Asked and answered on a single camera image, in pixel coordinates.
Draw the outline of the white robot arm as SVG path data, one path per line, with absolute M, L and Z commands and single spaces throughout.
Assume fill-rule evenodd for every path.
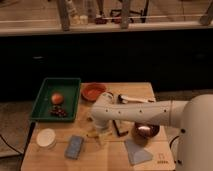
M 110 93 L 102 93 L 91 107 L 95 128 L 108 128 L 110 120 L 180 129 L 176 171 L 213 171 L 213 94 L 189 101 L 113 104 Z

